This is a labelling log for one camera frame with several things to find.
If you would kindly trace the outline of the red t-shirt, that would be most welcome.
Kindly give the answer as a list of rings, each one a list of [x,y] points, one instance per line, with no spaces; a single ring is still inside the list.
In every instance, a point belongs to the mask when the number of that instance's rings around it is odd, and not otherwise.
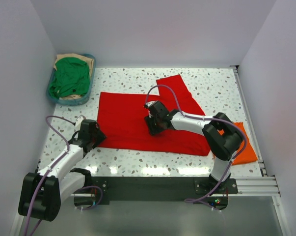
[[[180,75],[158,79],[158,95],[149,95],[149,101],[160,101],[168,110],[178,106],[184,112],[204,115],[193,99]],[[172,152],[206,156],[210,152],[206,139],[187,131],[166,130],[150,135],[144,118],[145,94],[101,92],[97,122],[106,139],[102,148],[133,149],[141,151]]]

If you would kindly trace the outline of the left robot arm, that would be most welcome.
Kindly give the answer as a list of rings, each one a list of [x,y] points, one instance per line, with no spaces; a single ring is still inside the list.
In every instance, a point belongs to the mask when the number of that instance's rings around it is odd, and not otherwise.
[[[18,213],[53,221],[64,200],[76,191],[94,188],[91,172],[75,165],[105,139],[97,121],[77,121],[75,132],[62,153],[47,167],[24,177]]]

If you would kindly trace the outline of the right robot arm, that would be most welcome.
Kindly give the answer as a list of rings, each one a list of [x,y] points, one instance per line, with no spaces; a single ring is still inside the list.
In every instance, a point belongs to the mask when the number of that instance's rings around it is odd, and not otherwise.
[[[247,137],[228,116],[217,113],[215,116],[189,114],[181,109],[169,111],[160,101],[144,105],[148,115],[144,118],[150,135],[165,130],[187,131],[203,136],[215,156],[209,179],[217,188],[230,177],[230,167],[247,146]]]

